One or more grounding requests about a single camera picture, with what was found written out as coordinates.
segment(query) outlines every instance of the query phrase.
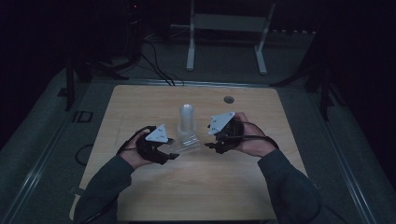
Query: wrist strap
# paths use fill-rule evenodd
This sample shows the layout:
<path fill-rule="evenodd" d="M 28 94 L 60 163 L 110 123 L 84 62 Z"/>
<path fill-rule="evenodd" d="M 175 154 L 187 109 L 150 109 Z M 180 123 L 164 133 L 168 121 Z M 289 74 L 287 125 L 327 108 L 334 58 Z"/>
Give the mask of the wrist strap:
<path fill-rule="evenodd" d="M 271 143 L 275 148 L 279 149 L 279 146 L 277 145 L 276 141 L 274 141 L 274 139 L 272 139 L 271 137 L 265 136 L 263 139 Z"/>

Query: white metal frame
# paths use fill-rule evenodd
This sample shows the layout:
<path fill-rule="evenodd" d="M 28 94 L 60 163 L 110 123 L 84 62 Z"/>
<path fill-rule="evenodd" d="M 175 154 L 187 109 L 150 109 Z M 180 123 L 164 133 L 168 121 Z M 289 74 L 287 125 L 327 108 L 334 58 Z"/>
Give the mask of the white metal frame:
<path fill-rule="evenodd" d="M 194 69 L 195 56 L 195 29 L 216 29 L 229 31 L 247 31 L 247 32 L 261 32 L 262 38 L 260 43 L 254 47 L 256 53 L 257 64 L 262 75 L 267 74 L 264 58 L 262 57 L 262 47 L 264 46 L 265 37 L 268 34 L 268 28 L 271 24 L 271 19 L 274 15 L 276 4 L 273 3 L 269 10 L 268 16 L 265 17 L 241 17 L 241 16 L 224 16 L 224 15 L 209 15 L 209 14 L 195 14 L 194 0 L 191 0 L 191 17 L 190 17 L 190 45 L 187 56 L 187 70 Z"/>

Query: person's left hand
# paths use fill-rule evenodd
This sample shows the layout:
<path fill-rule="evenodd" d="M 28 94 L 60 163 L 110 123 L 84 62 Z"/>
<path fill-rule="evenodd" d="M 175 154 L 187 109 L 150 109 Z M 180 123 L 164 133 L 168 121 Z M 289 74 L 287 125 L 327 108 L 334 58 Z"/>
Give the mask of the person's left hand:
<path fill-rule="evenodd" d="M 143 134 L 144 133 L 140 133 L 134 139 L 132 139 L 131 142 L 129 142 L 129 144 L 125 147 L 125 149 L 127 150 L 122 151 L 120 154 L 120 156 L 125 159 L 130 165 L 132 165 L 135 170 L 140 166 L 153 163 L 152 161 L 147 161 L 143 159 L 137 152 L 136 141 Z"/>

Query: wooden tabletop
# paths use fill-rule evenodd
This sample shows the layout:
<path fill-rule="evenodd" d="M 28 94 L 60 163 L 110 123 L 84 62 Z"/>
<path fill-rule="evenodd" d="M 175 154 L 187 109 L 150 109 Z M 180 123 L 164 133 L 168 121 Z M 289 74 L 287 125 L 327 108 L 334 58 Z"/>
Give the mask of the wooden tabletop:
<path fill-rule="evenodd" d="M 226 104 L 225 96 L 234 102 Z M 265 179 L 257 161 L 239 151 L 222 155 L 204 143 L 210 116 L 245 112 L 249 121 L 277 141 L 290 162 L 305 174 L 282 104 L 273 89 L 220 87 L 117 86 L 111 96 L 80 187 L 85 189 L 96 172 L 118 148 L 148 125 L 165 124 L 177 139 L 178 110 L 195 109 L 197 150 L 182 152 L 165 165 L 143 166 L 132 174 L 132 186 L 119 197 L 119 220 L 253 220 L 275 219 Z M 175 150 L 160 147 L 160 150 Z"/>

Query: white bracket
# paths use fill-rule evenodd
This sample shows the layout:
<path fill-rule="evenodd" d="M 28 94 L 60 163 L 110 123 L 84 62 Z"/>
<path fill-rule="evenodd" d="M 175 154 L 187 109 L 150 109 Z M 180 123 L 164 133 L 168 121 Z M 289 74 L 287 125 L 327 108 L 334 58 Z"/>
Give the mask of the white bracket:
<path fill-rule="evenodd" d="M 154 132 L 146 136 L 146 140 L 150 142 L 167 143 L 168 135 L 166 134 L 165 125 L 161 125 Z"/>
<path fill-rule="evenodd" d="M 212 120 L 210 121 L 209 134 L 213 135 L 215 133 L 219 133 L 225 127 L 225 125 L 230 122 L 234 115 L 235 112 L 228 112 L 225 114 L 212 116 Z"/>

